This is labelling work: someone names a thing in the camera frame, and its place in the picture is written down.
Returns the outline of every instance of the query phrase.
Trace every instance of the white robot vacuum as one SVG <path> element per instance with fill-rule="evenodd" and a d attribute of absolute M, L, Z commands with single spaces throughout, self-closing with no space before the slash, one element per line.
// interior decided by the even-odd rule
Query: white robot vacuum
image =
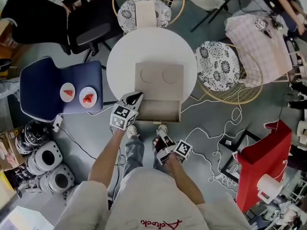
<path fill-rule="evenodd" d="M 35 152 L 35 162 L 43 171 L 55 169 L 63 160 L 59 147 L 54 141 L 49 141 Z"/>
<path fill-rule="evenodd" d="M 39 168 L 38 165 L 35 163 L 35 152 L 33 152 L 30 157 L 26 158 L 25 166 L 27 170 L 33 175 L 42 175 L 46 172 Z"/>
<path fill-rule="evenodd" d="M 75 177 L 65 164 L 60 164 L 53 171 L 37 176 L 37 187 L 44 193 L 53 195 L 64 193 L 74 185 Z"/>
<path fill-rule="evenodd" d="M 71 200 L 71 198 L 72 198 L 73 194 L 75 193 L 75 191 L 76 191 L 76 189 L 77 189 L 78 186 L 79 186 L 79 185 L 75 185 L 74 187 L 71 187 L 69 190 L 67 190 L 67 191 L 63 194 L 64 200 L 66 201 L 66 205 L 69 204 L 69 202 L 70 202 L 70 200 Z"/>
<path fill-rule="evenodd" d="M 54 193 L 64 193 L 74 185 L 75 176 L 66 164 L 60 164 L 50 173 L 48 182 Z"/>

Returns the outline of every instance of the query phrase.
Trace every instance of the wire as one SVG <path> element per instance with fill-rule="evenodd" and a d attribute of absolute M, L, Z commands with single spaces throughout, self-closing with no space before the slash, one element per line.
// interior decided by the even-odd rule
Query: wire
<path fill-rule="evenodd" d="M 241 92 L 241 91 L 244 91 L 245 89 L 247 89 L 247 88 L 241 89 L 242 86 L 244 86 L 244 85 L 241 85 L 241 87 L 238 89 L 238 91 L 236 91 L 234 94 L 231 95 L 231 96 L 233 96 L 233 95 L 235 95 L 236 93 L 238 94 L 238 103 L 239 103 L 239 94 L 240 94 L 240 92 Z M 204 101 L 202 101 L 201 103 L 196 103 L 196 104 L 191 105 L 191 106 L 196 106 L 196 105 L 202 104 L 202 103 L 204 103 L 204 102 L 206 102 L 206 101 L 209 101 L 209 102 L 219 102 L 219 101 L 204 100 Z M 234 117 L 234 112 L 235 112 L 236 110 L 238 110 L 239 113 L 238 113 L 238 116 L 237 116 L 237 117 Z M 234 136 L 234 137 L 229 136 L 229 135 L 226 134 L 226 127 L 227 127 L 227 124 L 228 124 L 228 123 L 232 123 L 233 125 L 236 126 L 236 125 L 238 125 L 238 124 L 241 122 L 242 117 L 243 117 L 243 116 L 242 116 L 242 108 L 241 108 L 241 105 L 240 105 L 240 103 L 239 103 L 239 107 L 234 108 L 233 111 L 232 111 L 232 113 L 231 113 L 231 120 L 228 120 L 228 121 L 225 123 L 224 132 L 223 132 L 222 134 L 217 135 L 217 136 L 214 136 L 214 137 L 210 137 L 210 136 L 206 133 L 206 131 L 204 131 L 204 130 L 202 130 L 201 128 L 197 127 L 197 128 L 195 128 L 195 129 L 193 129 L 193 130 L 188 134 L 188 136 L 187 136 L 186 139 L 185 139 L 185 141 L 187 141 L 187 139 L 189 138 L 189 136 L 190 136 L 195 130 L 197 130 L 197 129 L 200 130 L 200 131 L 202 131 L 203 133 L 205 133 L 205 135 L 207 136 L 208 139 L 213 139 L 213 138 L 219 138 L 219 137 L 220 137 L 220 139 L 219 139 L 218 142 L 217 142 L 217 150 L 214 151 L 213 154 L 212 154 L 213 156 L 216 156 L 216 155 L 219 155 L 219 156 L 220 156 L 219 161 L 218 161 L 218 166 L 217 166 L 217 171 L 219 172 L 219 175 L 217 175 L 217 176 L 215 175 L 214 171 L 212 170 L 212 163 L 211 163 L 203 154 L 197 153 L 197 152 L 195 152 L 193 149 L 192 149 L 192 152 L 193 152 L 194 154 L 196 154 L 196 155 L 202 156 L 202 157 L 210 164 L 210 170 L 211 170 L 211 172 L 212 172 L 213 175 L 209 177 L 209 179 L 208 179 L 209 182 L 214 182 L 214 181 L 216 181 L 216 182 L 220 183 L 223 187 L 225 187 L 225 188 L 228 189 L 228 190 L 233 191 L 234 193 L 237 193 L 237 192 L 236 192 L 234 189 L 229 188 L 229 187 L 227 187 L 227 186 L 232 186 L 232 185 L 235 186 L 235 185 L 237 185 L 237 183 L 234 183 L 233 180 L 231 180 L 230 178 L 228 178 L 228 177 L 226 177 L 225 175 L 223 175 L 223 174 L 221 173 L 221 171 L 219 170 L 220 162 L 221 162 L 221 160 L 222 160 L 222 154 L 221 154 L 220 151 L 219 151 L 219 143 L 220 143 L 220 141 L 223 139 L 224 136 L 227 136 L 227 137 L 230 137 L 230 138 L 236 138 L 236 137 L 238 136 L 238 134 L 240 134 L 241 132 L 243 132 L 243 131 L 245 130 L 245 129 L 240 130 L 240 131 L 236 134 L 236 136 Z M 235 174 L 235 173 L 237 172 L 237 170 L 238 170 L 238 164 L 234 164 L 234 165 L 230 168 L 229 172 L 233 175 L 233 174 Z"/>
<path fill-rule="evenodd" d="M 280 177 L 280 176 L 282 175 L 282 173 L 284 172 L 284 170 L 285 170 L 286 167 L 287 167 L 288 160 L 284 160 L 283 163 L 285 163 L 283 170 L 280 172 L 279 175 L 277 175 L 276 177 L 274 177 L 274 179 L 276 179 L 276 178 L 278 178 L 278 177 Z"/>
<path fill-rule="evenodd" d="M 124 159 L 125 159 L 125 162 L 124 162 L 124 163 L 120 163 L 121 158 L 124 158 Z M 115 186 L 114 186 L 114 189 L 113 189 L 113 196 L 112 196 L 113 202 L 115 201 L 115 192 L 116 192 L 116 188 L 117 188 L 117 185 L 118 185 L 118 182 L 119 182 L 119 175 L 120 175 L 119 167 L 120 167 L 120 166 L 124 167 L 125 164 L 126 164 L 126 156 L 123 155 L 123 154 L 121 154 L 121 149 L 120 149 L 120 147 L 119 147 L 118 161 L 117 161 L 117 164 L 115 164 L 115 166 L 117 166 L 117 180 L 116 180 L 116 183 L 115 183 Z"/>
<path fill-rule="evenodd" d="M 244 12 L 244 13 L 254 13 L 254 12 L 267 12 L 267 11 L 265 11 L 260 5 L 259 5 L 259 3 L 257 3 L 257 5 L 261 8 L 261 10 L 253 10 L 253 11 L 244 11 L 243 9 L 242 9 L 242 6 L 241 6 L 241 0 L 238 0 L 238 3 L 239 3 L 239 7 L 240 7 L 240 10 L 242 11 L 242 12 Z"/>
<path fill-rule="evenodd" d="M 96 114 L 91 114 L 91 113 L 89 113 L 89 112 L 88 112 L 88 114 L 91 115 L 91 116 L 96 116 L 96 115 L 98 115 L 98 114 L 103 113 L 104 111 L 106 111 L 107 109 L 109 109 L 109 108 L 111 108 L 111 107 L 113 107 L 113 106 L 114 106 L 114 105 L 111 105 L 111 106 L 109 106 L 108 108 L 106 108 L 105 110 L 102 110 L 102 111 L 100 111 L 99 113 L 96 113 Z"/>
<path fill-rule="evenodd" d="M 92 159 L 95 159 L 95 160 L 96 160 L 96 158 L 94 158 L 94 157 L 93 157 L 92 155 L 90 155 L 86 150 L 84 150 L 84 149 L 80 146 L 80 144 L 79 144 L 78 142 L 76 142 L 72 137 L 70 137 L 70 135 L 69 135 L 63 128 L 61 128 L 61 127 L 59 126 L 59 124 L 57 124 L 57 126 L 58 126 L 59 129 L 63 130 L 64 133 L 71 139 L 71 141 L 72 141 L 73 143 L 77 144 L 77 145 L 81 148 L 82 151 L 84 151 L 84 152 L 85 152 L 89 157 L 91 157 Z"/>

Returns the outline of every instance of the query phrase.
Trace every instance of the black office chair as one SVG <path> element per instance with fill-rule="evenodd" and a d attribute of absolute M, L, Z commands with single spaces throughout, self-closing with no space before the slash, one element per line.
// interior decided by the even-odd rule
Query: black office chair
<path fill-rule="evenodd" d="M 11 65 L 12 65 L 11 59 L 7 58 L 0 59 L 0 72 L 6 71 L 8 68 L 11 67 Z"/>
<path fill-rule="evenodd" d="M 97 54 L 100 42 L 111 50 L 105 41 L 123 31 L 112 0 L 81 1 L 82 6 L 69 14 L 68 21 L 66 10 L 48 0 L 8 0 L 1 18 L 14 22 L 12 37 L 17 43 L 58 43 L 68 55 L 71 50 L 79 54 L 90 49 L 86 61 L 91 51 L 92 56 Z"/>

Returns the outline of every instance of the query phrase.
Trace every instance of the white cable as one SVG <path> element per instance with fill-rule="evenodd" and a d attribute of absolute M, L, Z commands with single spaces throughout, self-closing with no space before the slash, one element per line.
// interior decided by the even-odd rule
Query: white cable
<path fill-rule="evenodd" d="M 96 115 L 98 115 L 98 114 L 101 114 L 101 113 L 103 113 L 104 111 L 106 111 L 107 109 L 109 109 L 109 108 L 111 108 L 111 107 L 113 107 L 114 105 L 111 105 L 111 106 L 109 106 L 108 108 L 106 108 L 105 110 L 102 110 L 102 111 L 100 111 L 99 113 L 96 113 L 96 114 L 91 114 L 91 113 L 88 113 L 89 115 L 91 115 L 91 116 L 96 116 Z"/>
<path fill-rule="evenodd" d="M 274 179 L 276 179 L 276 178 L 280 177 L 280 176 L 281 176 L 281 174 L 284 172 L 284 170 L 285 170 L 285 169 L 286 169 L 286 167 L 287 167 L 288 160 L 284 160 L 284 161 L 283 161 L 283 163 L 285 163 L 283 170 L 280 172 L 280 174 L 279 174 L 278 176 L 274 177 Z"/>
<path fill-rule="evenodd" d="M 240 94 L 241 91 L 243 91 L 243 90 L 246 89 L 246 88 L 244 88 L 244 89 L 241 90 L 242 86 L 244 86 L 244 85 L 241 85 L 240 88 L 239 88 L 234 94 L 232 94 L 232 95 L 226 97 L 225 99 L 227 99 L 227 98 L 229 98 L 229 97 L 232 97 L 232 96 L 234 96 L 234 95 L 237 93 L 237 94 L 238 94 L 238 103 L 239 103 L 239 94 Z M 192 107 L 192 106 L 200 105 L 200 104 L 202 104 L 202 103 L 204 103 L 204 102 L 206 102 L 206 101 L 209 101 L 209 102 L 219 102 L 219 101 L 204 100 L 204 101 L 202 101 L 202 102 L 200 102 L 200 103 L 196 103 L 196 104 L 193 104 L 193 105 L 187 107 L 187 108 L 184 109 L 182 112 L 188 110 L 188 109 L 189 109 L 190 107 Z M 239 111 L 237 117 L 234 117 L 234 112 L 235 112 L 235 110 L 238 110 L 238 111 Z M 233 111 L 232 111 L 232 113 L 231 113 L 231 120 L 228 120 L 228 121 L 225 123 L 224 132 L 223 132 L 222 134 L 217 135 L 217 136 L 214 136 L 214 137 L 209 137 L 208 134 L 207 134 L 204 130 L 202 130 L 201 128 L 198 128 L 198 127 L 197 127 L 197 128 L 195 128 L 195 129 L 193 129 L 193 130 L 188 134 L 188 136 L 187 136 L 186 139 L 185 139 L 185 141 L 187 141 L 188 137 L 189 137 L 195 130 L 197 130 L 197 129 L 199 129 L 200 131 L 202 131 L 203 133 L 205 133 L 205 135 L 207 136 L 208 139 L 213 139 L 213 138 L 221 137 L 221 138 L 218 140 L 218 142 L 217 142 L 217 150 L 214 151 L 213 154 L 212 154 L 213 156 L 216 156 L 216 155 L 218 155 L 218 154 L 220 155 L 220 158 L 219 158 L 219 161 L 218 161 L 218 167 L 217 167 L 217 171 L 219 172 L 219 175 L 216 176 L 216 175 L 214 174 L 214 171 L 212 170 L 212 163 L 211 163 L 208 159 L 206 159 L 206 157 L 205 157 L 203 154 L 197 153 L 197 152 L 195 152 L 193 149 L 192 149 L 192 152 L 193 152 L 194 154 L 196 154 L 196 155 L 202 156 L 202 157 L 210 164 L 210 170 L 211 170 L 211 172 L 212 172 L 213 175 L 209 177 L 209 179 L 208 179 L 209 182 L 214 182 L 214 181 L 216 181 L 216 182 L 220 183 L 223 187 L 227 188 L 228 190 L 233 191 L 234 193 L 237 193 L 237 192 L 236 192 L 235 190 L 233 190 L 232 188 L 229 188 L 229 187 L 227 187 L 227 186 L 235 186 L 235 185 L 237 185 L 237 183 L 234 183 L 233 180 L 231 180 L 230 178 L 226 177 L 226 176 L 223 175 L 223 174 L 220 175 L 220 174 L 221 174 L 221 171 L 219 170 L 219 167 L 220 167 L 220 162 L 221 162 L 221 160 L 222 160 L 222 154 L 219 152 L 219 142 L 223 139 L 224 136 L 227 136 L 227 137 L 230 137 L 230 138 L 236 138 L 236 137 L 238 136 L 238 134 L 240 134 L 242 131 L 245 130 L 245 129 L 240 130 L 240 131 L 236 134 L 235 137 L 232 137 L 232 136 L 229 136 L 229 135 L 226 134 L 226 126 L 227 126 L 227 124 L 228 124 L 228 123 L 232 123 L 233 125 L 236 126 L 236 125 L 238 125 L 238 124 L 241 122 L 242 117 L 243 117 L 243 116 L 242 116 L 242 108 L 241 108 L 241 105 L 239 104 L 239 107 L 236 107 L 236 108 L 233 109 Z M 231 174 L 233 175 L 233 174 L 235 174 L 235 173 L 237 172 L 237 170 L 238 170 L 238 164 L 234 164 L 234 165 L 230 168 L 229 173 L 231 173 Z"/>

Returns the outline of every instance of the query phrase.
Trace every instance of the black cable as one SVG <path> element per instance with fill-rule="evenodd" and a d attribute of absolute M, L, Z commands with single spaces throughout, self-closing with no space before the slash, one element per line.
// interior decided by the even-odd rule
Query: black cable
<path fill-rule="evenodd" d="M 242 6 L 241 6 L 241 1 L 238 0 L 238 2 L 239 2 L 240 10 L 241 10 L 242 12 L 244 12 L 244 13 L 267 12 L 267 11 L 265 11 L 258 3 L 257 3 L 257 5 L 261 8 L 261 10 L 244 11 L 244 10 L 242 9 Z"/>
<path fill-rule="evenodd" d="M 282 96 L 282 107 L 280 109 L 279 115 L 278 115 L 278 120 L 280 119 L 281 115 L 282 115 L 282 111 L 283 111 L 283 104 L 284 104 L 284 96 L 287 95 L 287 93 L 284 93 Z"/>
<path fill-rule="evenodd" d="M 120 163 L 121 157 L 123 157 L 123 158 L 125 159 L 125 162 L 124 162 L 123 164 Z M 114 197 L 115 197 L 115 191 L 116 191 L 116 187 L 117 187 L 118 182 L 119 182 L 119 174 L 120 174 L 119 166 L 124 167 L 125 163 L 126 163 L 126 156 L 123 155 L 123 154 L 121 154 L 121 149 L 120 149 L 120 147 L 119 147 L 119 156 L 118 156 L 118 161 L 117 161 L 117 164 L 116 164 L 116 166 L 117 166 L 117 180 L 116 180 L 116 183 L 115 183 L 115 186 L 114 186 L 113 196 L 112 196 L 113 202 L 115 201 L 115 198 L 114 198 Z"/>
<path fill-rule="evenodd" d="M 79 144 L 78 142 L 76 142 L 76 141 L 74 140 L 74 138 L 72 138 L 63 128 L 61 128 L 61 127 L 59 126 L 59 124 L 57 124 L 57 127 L 58 127 L 59 129 L 63 130 L 64 133 L 69 137 L 69 139 L 71 139 L 71 141 L 72 141 L 73 143 L 76 143 L 76 144 L 81 148 L 81 150 L 84 151 L 89 157 L 91 157 L 92 159 L 95 159 L 95 160 L 96 160 L 96 158 L 94 158 L 93 156 L 91 156 L 86 150 L 84 150 L 84 149 L 80 146 L 80 144 Z M 125 159 L 125 162 L 124 162 L 124 163 L 120 163 L 122 157 Z M 117 161 L 117 163 L 114 165 L 114 166 L 117 166 L 118 175 L 117 175 L 116 184 L 115 184 L 115 187 L 114 187 L 114 190 L 113 190 L 113 196 L 112 196 L 112 200 L 113 200 L 113 201 L 115 200 L 115 199 L 114 199 L 115 191 L 116 191 L 116 187 L 117 187 L 118 182 L 119 182 L 119 175 L 120 175 L 119 167 L 120 167 L 120 166 L 124 167 L 125 163 L 126 163 L 126 156 L 123 155 L 123 154 L 121 154 L 121 149 L 120 149 L 120 147 L 119 147 L 118 161 Z"/>
<path fill-rule="evenodd" d="M 76 142 L 73 138 L 71 138 L 70 135 L 67 134 L 67 132 L 66 132 L 63 128 L 61 128 L 61 127 L 59 126 L 59 124 L 57 124 L 57 126 L 58 126 L 59 129 L 63 130 L 64 133 L 71 139 L 71 141 L 72 141 L 73 143 L 76 143 L 76 144 L 81 148 L 82 151 L 84 151 L 84 152 L 85 152 L 89 157 L 91 157 L 92 159 L 95 159 L 95 160 L 96 160 L 96 158 L 94 158 L 94 157 L 91 156 L 86 150 L 84 150 L 84 149 L 80 146 L 80 144 L 79 144 L 78 142 Z"/>

